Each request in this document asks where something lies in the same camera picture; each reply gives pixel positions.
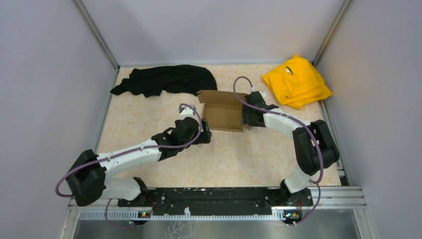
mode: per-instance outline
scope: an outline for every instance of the yellow cloth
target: yellow cloth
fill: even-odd
[[[332,95],[319,72],[299,55],[263,75],[262,79],[280,104],[297,110]]]

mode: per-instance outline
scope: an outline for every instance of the black cloth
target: black cloth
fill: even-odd
[[[169,93],[189,93],[197,96],[199,90],[217,90],[214,76],[204,67],[179,65],[160,66],[144,70],[134,69],[129,78],[110,92],[120,95],[130,91],[145,97],[159,96],[161,91]]]

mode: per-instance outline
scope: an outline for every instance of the box flap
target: box flap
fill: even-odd
[[[237,93],[243,100],[245,100],[246,93]],[[242,105],[233,92],[228,91],[213,91],[201,90],[198,91],[198,100],[200,103],[211,103],[219,105]]]

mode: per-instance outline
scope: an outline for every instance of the metal base frame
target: metal base frame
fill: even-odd
[[[312,197],[318,197],[317,187],[309,187]],[[149,218],[140,217],[140,213],[151,211],[151,207],[129,207],[117,206],[117,199],[111,201],[108,211],[109,220],[119,221],[280,221],[283,219],[283,210],[295,210],[296,206],[272,207],[271,215],[247,215],[247,216],[192,216],[189,209],[183,215],[163,215]],[[79,207],[72,199],[69,203],[65,222],[60,234],[62,239],[73,238],[79,220],[104,220],[107,199],[97,200],[91,205]],[[327,186],[321,187],[321,200],[316,210],[343,210],[353,209],[356,217],[356,226],[362,238],[370,239],[372,231],[366,220],[367,205],[361,187],[358,186]]]

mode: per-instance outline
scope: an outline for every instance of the beige speckled mat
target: beige speckled mat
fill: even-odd
[[[261,75],[277,65],[214,65],[204,66],[214,75],[218,89],[232,91],[236,77],[244,75],[257,90],[265,91],[266,103],[276,104]],[[133,68],[121,68],[117,84],[127,78]],[[249,92],[246,81],[239,80],[239,92]],[[159,97],[133,96],[130,92],[113,96],[106,118],[98,152],[110,152],[141,143],[151,136],[174,126],[179,118],[179,103],[201,108],[197,97],[190,94],[169,94]],[[281,108],[306,120],[321,118],[318,103],[300,111]],[[296,165],[293,141],[281,133],[254,127],[242,133],[213,131],[211,144],[193,145],[159,163],[134,167],[118,175],[140,177],[148,187],[251,187],[279,186]],[[335,165],[324,171],[324,186],[338,186]]]

